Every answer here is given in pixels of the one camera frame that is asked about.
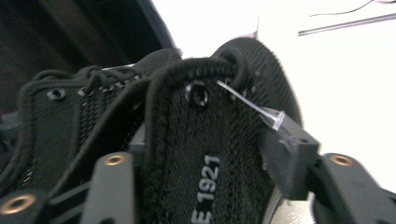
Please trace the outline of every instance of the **shoelace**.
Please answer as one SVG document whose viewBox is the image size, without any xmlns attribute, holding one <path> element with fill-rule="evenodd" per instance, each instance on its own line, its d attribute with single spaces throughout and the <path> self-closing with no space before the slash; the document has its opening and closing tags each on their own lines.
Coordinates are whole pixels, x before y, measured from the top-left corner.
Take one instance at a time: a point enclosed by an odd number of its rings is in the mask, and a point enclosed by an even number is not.
<svg viewBox="0 0 396 224">
<path fill-rule="evenodd" d="M 123 66 L 111 69 L 103 69 L 99 66 L 89 66 L 80 69 L 76 74 L 72 75 L 62 70 L 46 70 L 36 74 L 33 80 L 44 79 L 72 79 L 83 78 L 87 80 L 87 84 L 78 91 L 81 96 L 90 96 L 94 92 L 96 85 L 100 85 L 99 90 L 102 92 L 112 91 L 114 86 L 123 88 L 128 85 L 128 79 L 134 77 L 139 79 L 141 76 L 132 67 Z"/>
</svg>

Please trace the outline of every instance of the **thin wire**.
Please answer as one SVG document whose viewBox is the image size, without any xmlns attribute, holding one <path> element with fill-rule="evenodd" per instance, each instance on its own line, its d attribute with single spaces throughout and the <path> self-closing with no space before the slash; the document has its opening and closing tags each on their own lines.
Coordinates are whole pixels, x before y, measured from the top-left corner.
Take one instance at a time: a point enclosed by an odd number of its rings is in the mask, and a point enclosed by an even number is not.
<svg viewBox="0 0 396 224">
<path fill-rule="evenodd" d="M 225 83 L 221 82 L 221 81 L 217 81 L 217 83 L 224 89 L 226 89 L 227 91 L 229 91 L 230 93 L 232 93 L 233 95 L 235 95 L 236 97 L 238 97 L 241 101 L 243 101 L 245 104 L 249 105 L 250 107 L 252 107 L 253 109 L 255 109 L 257 112 L 263 114 L 265 117 L 273 120 L 274 122 L 278 121 L 278 118 L 275 117 L 274 115 L 266 112 L 265 110 L 259 108 L 258 106 L 256 106 L 255 104 L 253 104 L 252 102 L 250 102 L 247 98 L 243 97 L 241 94 L 239 94 L 239 92 L 235 91 L 233 88 L 227 86 Z"/>
<path fill-rule="evenodd" d="M 310 15 L 309 17 L 314 17 L 314 16 L 335 16 L 335 15 L 342 15 L 342 14 L 347 14 L 347 13 L 351 13 L 351 12 L 355 12 L 367 5 L 369 5 L 370 3 L 374 2 L 374 0 L 370 0 L 369 2 L 367 2 L 366 4 L 364 4 L 361 7 L 355 8 L 353 10 L 350 11 L 345 11 L 345 12 L 335 12 L 335 13 L 319 13 L 319 14 L 314 14 L 314 15 Z"/>
</svg>

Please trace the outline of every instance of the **white surface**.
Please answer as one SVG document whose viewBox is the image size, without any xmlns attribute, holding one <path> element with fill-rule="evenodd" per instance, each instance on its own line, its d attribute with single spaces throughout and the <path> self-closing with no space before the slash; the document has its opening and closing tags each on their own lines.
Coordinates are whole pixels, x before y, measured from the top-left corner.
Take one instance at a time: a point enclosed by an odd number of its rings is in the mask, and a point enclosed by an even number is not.
<svg viewBox="0 0 396 224">
<path fill-rule="evenodd" d="M 260 15 L 258 0 L 152 0 L 183 57 L 210 56 L 237 36 L 252 36 Z"/>
<path fill-rule="evenodd" d="M 396 21 L 298 37 L 319 23 L 307 22 L 313 20 L 307 15 L 322 12 L 304 2 L 265 1 L 259 39 L 281 61 L 321 153 L 354 157 L 382 188 L 396 192 Z M 367 17 L 381 15 L 366 9 Z M 364 19 L 326 22 L 353 17 Z M 313 223 L 309 203 L 284 204 L 274 223 Z"/>
</svg>

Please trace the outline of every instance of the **black sneaker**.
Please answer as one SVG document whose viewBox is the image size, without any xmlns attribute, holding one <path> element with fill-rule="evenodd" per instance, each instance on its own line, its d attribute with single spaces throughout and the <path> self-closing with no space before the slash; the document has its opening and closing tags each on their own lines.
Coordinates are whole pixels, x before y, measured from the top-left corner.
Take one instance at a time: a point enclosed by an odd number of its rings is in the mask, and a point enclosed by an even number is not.
<svg viewBox="0 0 396 224">
<path fill-rule="evenodd" d="M 74 75 L 58 70 L 37 74 L 20 92 L 21 131 L 0 174 L 0 195 L 25 188 L 50 191 L 114 99 L 129 85 L 178 60 L 175 50 L 162 49 L 133 67 L 90 66 Z M 140 110 L 135 125 L 128 127 L 131 132 L 143 120 Z"/>
<path fill-rule="evenodd" d="M 89 179 L 97 159 L 123 150 L 144 105 L 146 158 L 136 182 L 142 223 L 262 223 L 275 188 L 257 146 L 262 121 L 216 81 L 301 123 L 274 54 L 239 38 L 210 58 L 170 63 L 151 77 L 115 100 L 51 195 Z"/>
</svg>

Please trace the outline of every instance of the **shoe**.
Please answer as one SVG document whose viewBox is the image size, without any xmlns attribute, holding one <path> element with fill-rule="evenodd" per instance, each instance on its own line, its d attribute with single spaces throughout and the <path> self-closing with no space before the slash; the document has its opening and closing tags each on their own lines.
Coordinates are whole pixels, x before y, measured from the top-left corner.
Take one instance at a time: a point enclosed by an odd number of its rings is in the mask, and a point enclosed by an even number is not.
<svg viewBox="0 0 396 224">
<path fill-rule="evenodd" d="M 132 67 L 89 66 L 74 75 L 59 70 L 37 74 L 20 92 L 18 144 L 1 171 L 0 195 L 30 188 L 50 192 L 114 99 L 129 85 L 179 60 L 176 50 L 162 49 Z M 139 109 L 136 127 L 144 116 Z"/>
<path fill-rule="evenodd" d="M 278 203 L 270 204 L 275 185 L 257 145 L 262 121 L 218 80 L 301 124 L 275 55 L 254 39 L 238 38 L 209 58 L 169 63 L 150 80 L 130 85 L 94 127 L 51 195 L 88 180 L 96 160 L 123 150 L 143 120 L 136 111 L 144 107 L 146 155 L 136 180 L 142 223 L 262 223 L 265 211 L 274 212 Z"/>
</svg>

